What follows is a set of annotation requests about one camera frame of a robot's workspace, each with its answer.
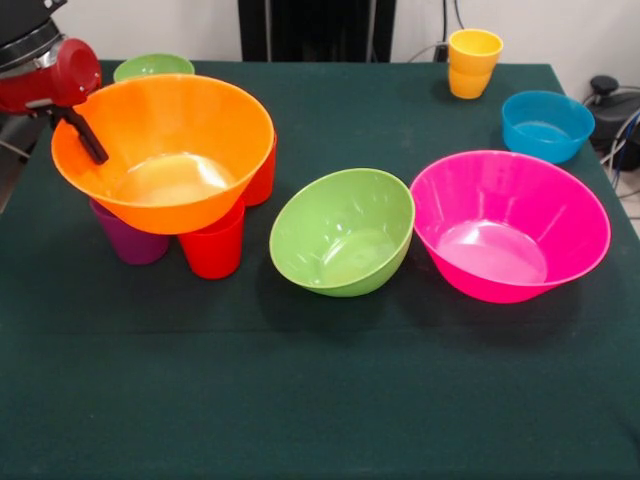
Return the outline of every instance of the green bowl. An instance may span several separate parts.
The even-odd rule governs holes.
[[[186,58],[169,53],[152,53],[131,58],[118,65],[118,68],[113,72],[113,80],[117,83],[145,75],[162,73],[193,74],[194,72],[193,64]]]
[[[312,292],[364,295],[396,272],[411,241],[415,205],[407,186],[369,168],[310,183],[276,218],[269,250],[278,271]]]

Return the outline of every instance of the bowl rim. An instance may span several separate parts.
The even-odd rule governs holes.
[[[66,173],[66,170],[64,168],[62,168],[60,166],[60,158],[62,155],[58,155],[56,154],[56,149],[55,149],[55,139],[56,139],[56,135],[60,135],[58,128],[56,127],[53,131],[53,134],[51,136],[51,147],[50,147],[50,151],[51,151],[51,157],[53,159],[53,163],[56,167],[56,170],[58,171],[58,173],[60,175],[62,175],[62,177],[69,182],[73,187],[75,187],[76,189],[78,189],[79,191],[81,191],[82,193],[84,193],[85,195],[88,195],[91,198],[94,198],[96,200],[101,200],[105,203],[109,203],[109,204],[113,204],[113,205],[119,205],[122,207],[126,207],[126,208],[139,208],[139,209],[162,209],[162,208],[179,208],[179,207],[184,207],[187,205],[193,205],[195,203],[200,203],[200,202],[206,202],[208,200],[211,200],[214,197],[220,196],[220,195],[227,195],[229,192],[237,189],[239,186],[243,185],[244,183],[249,182],[254,176],[255,174],[258,172],[258,170],[262,167],[262,165],[267,161],[267,159],[269,158],[269,155],[271,154],[271,151],[273,150],[273,141],[274,141],[274,136],[275,136],[275,126],[273,123],[273,119],[271,118],[271,115],[269,115],[269,112],[267,111],[267,109],[264,107],[264,105],[262,105],[262,103],[260,103],[260,101],[258,101],[257,98],[255,98],[253,95],[251,95],[249,92],[247,92],[246,90],[243,90],[242,88],[233,85],[232,83],[228,83],[225,82],[223,80],[218,80],[217,78],[212,78],[212,77],[207,77],[204,75],[195,75],[195,74],[189,74],[189,73],[163,73],[163,74],[158,74],[158,75],[146,75],[146,76],[142,76],[142,77],[135,77],[135,78],[131,78],[128,79],[126,81],[123,82],[119,82],[119,83],[112,83],[110,85],[105,86],[104,88],[101,88],[99,90],[96,90],[95,92],[93,92],[91,95],[89,95],[89,99],[94,97],[94,96],[100,96],[101,94],[103,94],[103,92],[105,91],[112,91],[112,90],[117,90],[120,88],[130,88],[131,85],[134,85],[136,83],[143,83],[143,82],[156,82],[156,81],[162,81],[163,79],[172,79],[175,80],[176,82],[181,82],[181,81],[196,81],[196,82],[208,82],[208,83],[212,83],[212,84],[218,84],[218,85],[224,85],[226,87],[231,88],[232,90],[235,90],[236,92],[238,92],[241,96],[245,97],[250,103],[253,103],[258,110],[264,115],[264,117],[267,119],[267,124],[270,130],[269,133],[269,137],[271,138],[271,144],[269,145],[268,150],[265,152],[263,158],[256,163],[256,165],[254,166],[254,168],[249,171],[245,176],[243,176],[242,178],[239,179],[234,179],[234,183],[228,185],[224,190],[220,190],[219,192],[216,192],[212,195],[208,195],[206,197],[200,198],[198,200],[192,201],[192,202],[181,202],[181,203],[168,203],[168,204],[149,204],[149,203],[141,203],[141,202],[124,202],[118,198],[114,198],[114,197],[108,197],[106,195],[102,195],[102,194],[96,194],[94,192],[90,192],[88,189],[82,187],[81,185],[78,184],[78,182],[72,181],[69,176]],[[190,152],[167,152],[168,154],[183,154],[183,153],[190,153]]]
[[[314,285],[314,284],[311,284],[311,283],[299,282],[297,280],[292,279],[289,275],[287,275],[285,272],[283,272],[280,269],[280,267],[278,266],[278,262],[276,262],[276,260],[274,258],[274,255],[273,255],[274,234],[275,234],[275,230],[276,230],[276,227],[277,227],[278,223],[281,221],[283,212],[294,201],[296,201],[296,199],[298,199],[305,192],[307,192],[308,190],[313,188],[315,185],[317,185],[319,183],[326,182],[326,181],[332,179],[333,177],[337,177],[337,176],[340,176],[340,175],[345,175],[345,174],[348,174],[348,173],[378,174],[378,175],[382,175],[384,177],[387,177],[388,179],[392,180],[394,183],[399,185],[401,187],[401,189],[404,191],[404,193],[406,195],[406,198],[409,201],[408,204],[409,204],[409,206],[411,208],[411,215],[410,215],[409,223],[408,223],[408,227],[409,228],[407,228],[407,231],[405,232],[404,237],[402,238],[402,241],[399,242],[398,246],[394,249],[393,253],[390,254],[389,257],[384,262],[382,262],[380,265],[378,265],[374,270],[372,270],[371,272],[367,273],[366,275],[364,275],[364,276],[362,276],[360,278],[357,278],[355,280],[351,280],[349,282],[336,283],[336,284],[332,284],[332,285],[326,285],[326,284],[324,284],[324,285]],[[342,169],[342,170],[337,170],[337,171],[329,173],[327,175],[323,175],[323,176],[313,180],[312,182],[308,183],[303,188],[298,190],[282,206],[282,208],[278,212],[278,215],[276,216],[276,219],[273,221],[273,224],[271,226],[271,232],[269,233],[269,256],[271,257],[271,262],[276,267],[276,270],[278,270],[278,272],[280,272],[280,274],[284,278],[289,280],[291,283],[293,283],[295,285],[298,285],[300,287],[311,289],[311,290],[316,290],[316,291],[335,290],[335,289],[339,289],[339,288],[349,287],[349,286],[352,286],[352,285],[355,285],[355,284],[361,282],[362,280],[370,278],[373,275],[375,275],[376,273],[378,273],[380,270],[382,270],[384,267],[386,267],[402,251],[402,249],[404,248],[406,243],[408,241],[410,241],[411,237],[413,236],[413,231],[414,231],[413,227],[414,227],[414,224],[415,224],[415,219],[416,219],[416,205],[415,205],[415,201],[413,200],[413,195],[411,195],[411,191],[409,190],[409,187],[402,180],[400,180],[398,177],[396,177],[392,173],[387,172],[385,170],[380,170],[380,169],[377,169],[377,168],[370,168],[370,167],[355,167],[355,168],[346,168],[346,169]]]
[[[542,288],[542,287],[556,287],[558,285],[563,285],[565,283],[569,283],[572,282],[573,280],[576,280],[580,277],[583,277],[585,275],[587,275],[589,272],[593,271],[598,265],[600,265],[600,263],[602,262],[602,260],[604,259],[604,257],[607,255],[607,253],[609,252],[609,248],[611,246],[611,220],[609,219],[609,215],[607,214],[607,210],[604,208],[604,205],[602,205],[602,202],[600,201],[600,199],[596,196],[595,193],[593,193],[593,191],[587,187],[586,184],[584,184],[580,179],[578,179],[577,177],[575,177],[574,175],[570,174],[569,172],[567,172],[566,170],[563,170],[562,168],[560,168],[557,165],[554,165],[552,163],[549,163],[545,160],[542,160],[540,158],[537,157],[533,157],[531,155],[526,155],[524,153],[518,153],[518,152],[509,152],[509,151],[505,151],[505,150],[469,150],[469,151],[465,151],[465,152],[458,152],[458,153],[454,153],[452,155],[448,155],[446,157],[440,158],[438,160],[436,160],[435,162],[431,163],[430,165],[427,165],[417,176],[416,178],[413,180],[413,182],[411,182],[411,186],[409,187],[409,190],[411,191],[411,195],[414,196],[414,190],[415,187],[417,186],[418,182],[421,181],[425,175],[428,174],[428,172],[435,168],[438,165],[441,165],[443,163],[447,163],[450,161],[454,161],[457,158],[460,157],[466,157],[470,154],[476,155],[476,154],[487,154],[487,155],[495,155],[495,154],[499,154],[502,156],[509,156],[509,157],[516,157],[519,158],[523,161],[526,162],[532,162],[532,163],[537,163],[540,166],[549,169],[550,171],[553,171],[554,173],[558,174],[558,175],[562,175],[566,178],[569,179],[569,181],[577,183],[580,187],[582,187],[582,189],[587,193],[587,195],[595,202],[596,206],[598,207],[598,211],[601,214],[601,217],[604,221],[604,224],[606,225],[606,229],[607,229],[607,235],[606,235],[606,239],[604,242],[604,246],[602,248],[602,252],[600,252],[600,254],[597,256],[597,258],[591,262],[591,264],[582,269],[580,272],[573,274],[571,276],[568,276],[566,278],[562,278],[559,280],[554,280],[552,282],[535,282],[535,283],[531,283],[531,282],[504,282],[504,281],[500,281],[500,280],[493,280],[490,278],[485,278],[479,275],[476,275],[474,273],[469,272],[468,270],[466,270],[465,268],[457,265],[455,262],[452,262],[451,260],[444,258],[442,255],[440,255],[438,253],[438,251],[436,250],[435,246],[432,245],[429,241],[427,241],[427,239],[422,235],[422,233],[418,230],[417,226],[414,223],[414,231],[416,232],[416,234],[418,235],[418,237],[420,238],[420,240],[422,241],[422,243],[425,245],[425,247],[427,247],[427,249],[429,250],[430,253],[432,253],[433,255],[437,255],[438,258],[441,258],[442,260],[444,260],[445,262],[453,265],[454,267],[462,270],[463,272],[465,272],[467,275],[471,275],[475,278],[481,279],[481,280],[485,280],[487,282],[493,282],[499,285],[508,285],[508,286],[512,286],[512,287],[534,287],[534,288]]]
[[[238,223],[244,224],[244,219],[247,213],[247,204],[242,199],[242,195],[240,195],[240,199],[236,201],[232,205],[232,207],[227,210],[222,217],[213,222],[211,225],[207,225],[206,227],[200,228],[198,230],[194,230],[193,232],[185,232],[179,233],[177,235],[178,238],[204,238],[204,237],[212,237],[218,236],[224,233],[227,233],[230,230],[233,230],[238,226]],[[222,222],[222,220],[226,220],[226,224],[220,228],[218,224]]]
[[[586,113],[586,118],[589,119],[589,128],[587,128],[585,130],[585,133],[583,133],[582,135],[580,135],[579,137],[575,137],[575,138],[571,138],[570,140],[548,140],[548,139],[544,139],[544,138],[537,138],[537,137],[533,137],[531,135],[525,135],[522,132],[518,132],[520,135],[525,136],[527,138],[533,138],[535,139],[537,142],[540,143],[546,143],[546,144],[568,144],[568,143],[582,143],[584,142],[589,136],[591,136],[591,134],[593,133],[593,131],[596,128],[596,121],[595,118],[593,117],[593,113],[591,113],[591,111],[585,107],[582,103],[580,103],[579,101],[577,101],[574,98],[569,97],[568,95],[565,95],[563,93],[558,93],[558,92],[553,92],[551,90],[525,90],[522,92],[518,92],[518,93],[514,93],[513,95],[509,96],[509,98],[507,98],[504,103],[502,104],[502,108],[501,113],[502,113],[502,121],[508,125],[509,127],[515,129],[516,124],[514,124],[509,117],[507,116],[506,113],[506,109],[516,100],[519,100],[523,97],[529,97],[529,96],[545,96],[545,97],[552,97],[552,98],[557,98],[557,99],[563,99],[565,101],[567,101],[569,104],[571,104],[572,107],[577,108],[578,110]]]
[[[134,78],[150,75],[150,74],[141,73],[141,74],[138,74],[138,75],[132,75],[132,76],[125,77],[125,78],[118,78],[118,74],[121,73],[126,67],[131,66],[132,63],[148,60],[150,58],[158,58],[158,57],[169,58],[169,59],[172,59],[172,60],[178,60],[178,61],[182,62],[182,64],[185,65],[187,67],[187,69],[189,70],[189,72],[174,72],[174,73],[179,73],[179,74],[183,74],[183,75],[193,75],[195,73],[195,71],[196,71],[196,68],[195,68],[193,62],[191,60],[189,60],[189,58],[187,58],[187,57],[183,57],[181,55],[178,55],[178,54],[175,54],[175,53],[169,53],[169,52],[150,52],[150,53],[144,53],[142,55],[137,55],[135,57],[127,58],[127,59],[123,60],[122,62],[120,62],[120,64],[118,64],[116,66],[116,68],[113,70],[113,74],[111,75],[112,78],[113,78],[113,82],[114,83],[121,83],[121,82],[125,82],[127,80],[132,80]],[[165,75],[165,74],[154,73],[154,74],[151,74],[151,75]]]

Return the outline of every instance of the table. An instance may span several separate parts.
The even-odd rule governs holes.
[[[105,62],[110,78],[114,62]],[[499,65],[460,101],[442,64],[196,62],[276,125],[275,191],[229,279],[112,253],[41,139],[0,218],[0,473],[34,478],[620,478],[640,475],[640,244],[589,146],[565,168],[605,205],[611,250],[532,301],[450,287],[415,241],[375,293],[314,295],[268,256],[298,189],[349,167],[410,183],[453,152],[504,148],[500,107],[560,90]]]

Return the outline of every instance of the blue bowl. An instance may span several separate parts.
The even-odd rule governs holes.
[[[573,157],[595,128],[591,112],[566,95],[517,93],[502,106],[502,138],[509,150],[550,163]]]

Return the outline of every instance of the plastic bowl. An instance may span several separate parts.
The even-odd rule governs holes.
[[[113,80],[122,82],[129,78],[163,73],[195,72],[193,64],[186,58],[170,53],[151,53],[122,62],[113,72]]]
[[[222,218],[274,139],[271,118],[255,98],[197,75],[116,83],[76,110],[109,159],[96,165],[63,121],[52,141],[57,169],[125,223],[150,233],[192,232]]]
[[[411,185],[415,231],[455,288],[493,303],[533,298],[593,270],[611,241],[607,214],[575,177],[543,160],[472,151]]]
[[[269,249],[289,281],[334,297],[382,286],[407,254],[415,207],[407,186],[380,170],[356,168],[310,183],[284,206]]]
[[[578,153],[594,128],[585,106],[558,93],[522,92],[502,106],[502,135],[509,150],[551,163]]]

